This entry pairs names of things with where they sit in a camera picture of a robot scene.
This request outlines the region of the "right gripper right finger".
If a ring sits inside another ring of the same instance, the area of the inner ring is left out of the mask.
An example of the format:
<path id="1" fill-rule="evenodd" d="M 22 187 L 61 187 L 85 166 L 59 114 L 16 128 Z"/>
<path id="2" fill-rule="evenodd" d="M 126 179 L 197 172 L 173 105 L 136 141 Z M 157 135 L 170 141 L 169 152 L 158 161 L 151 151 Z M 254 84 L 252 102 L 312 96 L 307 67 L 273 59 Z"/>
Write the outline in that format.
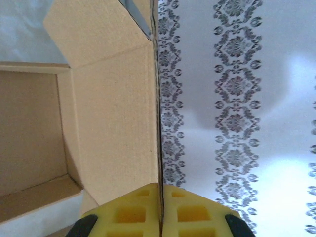
<path id="1" fill-rule="evenodd" d="M 163 237 L 256 237 L 238 212 L 173 185 L 163 186 Z"/>

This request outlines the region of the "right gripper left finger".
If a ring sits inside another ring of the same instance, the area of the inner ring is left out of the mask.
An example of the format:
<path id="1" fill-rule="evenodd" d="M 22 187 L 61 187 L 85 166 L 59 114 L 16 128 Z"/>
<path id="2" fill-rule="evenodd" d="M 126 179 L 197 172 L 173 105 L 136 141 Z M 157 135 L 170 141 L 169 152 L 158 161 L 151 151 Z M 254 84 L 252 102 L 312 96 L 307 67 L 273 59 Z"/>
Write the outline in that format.
<path id="1" fill-rule="evenodd" d="M 160 237 L 158 184 L 144 185 L 84 213 L 66 237 Z"/>

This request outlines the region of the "brown cardboard box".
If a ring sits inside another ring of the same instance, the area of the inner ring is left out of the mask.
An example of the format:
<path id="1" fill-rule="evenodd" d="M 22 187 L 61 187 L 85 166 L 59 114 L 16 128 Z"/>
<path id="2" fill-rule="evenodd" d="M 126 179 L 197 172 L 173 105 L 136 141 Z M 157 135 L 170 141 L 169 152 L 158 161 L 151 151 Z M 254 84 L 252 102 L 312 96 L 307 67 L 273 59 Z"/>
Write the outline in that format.
<path id="1" fill-rule="evenodd" d="M 0 237 L 65 237 L 158 184 L 157 0 L 53 0 L 67 62 L 0 62 Z"/>

